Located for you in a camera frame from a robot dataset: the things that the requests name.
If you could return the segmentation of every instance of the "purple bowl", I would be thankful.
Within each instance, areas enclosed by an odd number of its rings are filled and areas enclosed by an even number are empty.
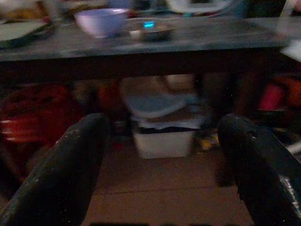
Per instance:
[[[75,19],[84,32],[94,38],[104,38],[122,31],[127,13],[125,8],[92,9],[75,14]]]

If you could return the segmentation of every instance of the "table top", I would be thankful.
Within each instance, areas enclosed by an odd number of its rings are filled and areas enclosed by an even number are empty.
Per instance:
[[[169,41],[139,42],[126,32],[118,37],[94,39],[73,23],[60,25],[46,39],[0,50],[0,61],[284,47],[292,39],[290,35],[301,34],[297,26],[301,23],[299,18],[287,18],[282,26],[279,18],[173,17],[166,20],[175,26]]]

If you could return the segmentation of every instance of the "floor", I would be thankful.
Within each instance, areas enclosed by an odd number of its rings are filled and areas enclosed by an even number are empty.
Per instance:
[[[144,160],[133,143],[105,155],[83,226],[91,222],[179,226],[249,226],[252,220],[234,185],[220,187],[220,150],[185,158]]]

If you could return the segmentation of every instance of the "plastic bin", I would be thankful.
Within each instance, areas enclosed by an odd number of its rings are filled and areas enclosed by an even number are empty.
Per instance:
[[[185,157],[190,154],[195,130],[141,133],[134,131],[138,154],[144,159]]]

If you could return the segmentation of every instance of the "blue light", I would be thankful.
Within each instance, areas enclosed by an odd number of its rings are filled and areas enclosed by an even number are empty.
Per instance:
[[[155,26],[155,21],[147,21],[147,22],[144,22],[143,26],[145,28],[152,28]]]

